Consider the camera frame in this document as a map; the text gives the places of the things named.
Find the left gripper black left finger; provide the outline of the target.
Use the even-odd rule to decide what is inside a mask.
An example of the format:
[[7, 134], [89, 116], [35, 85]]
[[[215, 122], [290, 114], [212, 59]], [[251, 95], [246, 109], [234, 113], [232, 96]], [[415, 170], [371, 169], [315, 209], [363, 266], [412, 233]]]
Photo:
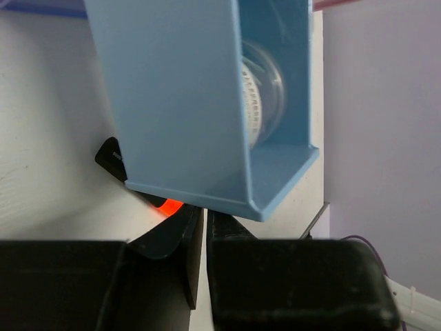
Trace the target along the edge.
[[130, 241], [1, 242], [2, 330], [187, 330], [203, 210]]

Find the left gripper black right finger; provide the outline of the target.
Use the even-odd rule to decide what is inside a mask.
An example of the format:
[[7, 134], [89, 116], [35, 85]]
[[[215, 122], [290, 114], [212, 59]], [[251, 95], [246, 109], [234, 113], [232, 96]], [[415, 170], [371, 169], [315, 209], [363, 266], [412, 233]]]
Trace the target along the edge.
[[401, 318], [373, 252], [356, 241], [257, 239], [207, 213], [216, 330], [397, 330]]

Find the small blue drawer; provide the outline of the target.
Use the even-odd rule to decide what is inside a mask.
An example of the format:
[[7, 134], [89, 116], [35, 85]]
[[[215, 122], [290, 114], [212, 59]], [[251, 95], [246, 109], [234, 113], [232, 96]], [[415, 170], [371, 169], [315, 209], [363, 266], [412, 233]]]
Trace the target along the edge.
[[[318, 157], [310, 1], [87, 1], [126, 186], [264, 221]], [[268, 50], [287, 103], [250, 148], [242, 41]]]

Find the white drawer organizer box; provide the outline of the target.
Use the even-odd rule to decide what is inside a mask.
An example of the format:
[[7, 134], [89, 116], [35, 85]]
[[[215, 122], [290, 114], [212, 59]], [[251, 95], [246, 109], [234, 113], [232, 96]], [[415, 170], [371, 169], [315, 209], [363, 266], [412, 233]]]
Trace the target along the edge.
[[322, 11], [312, 15], [311, 34], [311, 141], [324, 146], [324, 83], [323, 83], [323, 17]]

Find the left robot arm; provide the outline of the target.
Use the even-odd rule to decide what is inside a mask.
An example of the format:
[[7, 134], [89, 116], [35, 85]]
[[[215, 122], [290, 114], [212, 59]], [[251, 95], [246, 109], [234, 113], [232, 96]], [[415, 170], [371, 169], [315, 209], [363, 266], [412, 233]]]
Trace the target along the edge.
[[363, 243], [257, 239], [190, 205], [131, 242], [2, 241], [1, 329], [188, 330], [201, 259], [215, 330], [440, 329]]

